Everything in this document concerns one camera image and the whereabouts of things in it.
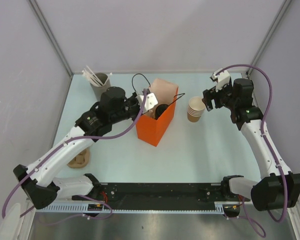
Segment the single black cup lid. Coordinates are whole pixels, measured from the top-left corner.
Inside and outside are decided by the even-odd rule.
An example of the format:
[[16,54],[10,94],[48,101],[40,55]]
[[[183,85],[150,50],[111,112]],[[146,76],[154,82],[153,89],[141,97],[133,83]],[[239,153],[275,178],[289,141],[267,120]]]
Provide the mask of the single black cup lid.
[[155,109],[155,118],[158,119],[169,107],[168,104],[160,104],[156,109]]

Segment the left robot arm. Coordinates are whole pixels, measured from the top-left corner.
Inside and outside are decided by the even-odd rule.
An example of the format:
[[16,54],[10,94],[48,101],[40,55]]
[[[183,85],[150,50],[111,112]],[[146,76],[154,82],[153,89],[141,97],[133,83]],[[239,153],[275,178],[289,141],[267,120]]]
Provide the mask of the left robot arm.
[[79,153],[98,140],[108,140],[107,134],[114,124],[132,119],[137,123],[145,108],[149,90],[142,95],[136,92],[126,97],[126,92],[116,86],[109,87],[90,110],[84,112],[60,143],[36,162],[19,164],[14,175],[34,207],[38,210],[57,199],[86,196],[95,200],[100,196],[101,184],[91,173],[80,177],[58,178],[57,174]]

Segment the orange paper bag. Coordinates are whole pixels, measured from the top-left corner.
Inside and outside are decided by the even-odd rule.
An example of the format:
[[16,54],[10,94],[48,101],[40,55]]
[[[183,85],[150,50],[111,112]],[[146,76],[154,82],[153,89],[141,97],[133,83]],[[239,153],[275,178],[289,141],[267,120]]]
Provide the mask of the orange paper bag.
[[[174,118],[177,100],[184,94],[179,93],[179,86],[176,83],[161,78],[156,78],[149,90],[155,94],[158,104],[139,118],[136,123],[136,132],[139,140],[156,147]],[[152,114],[161,104],[167,104],[169,107],[158,120],[155,120]]]

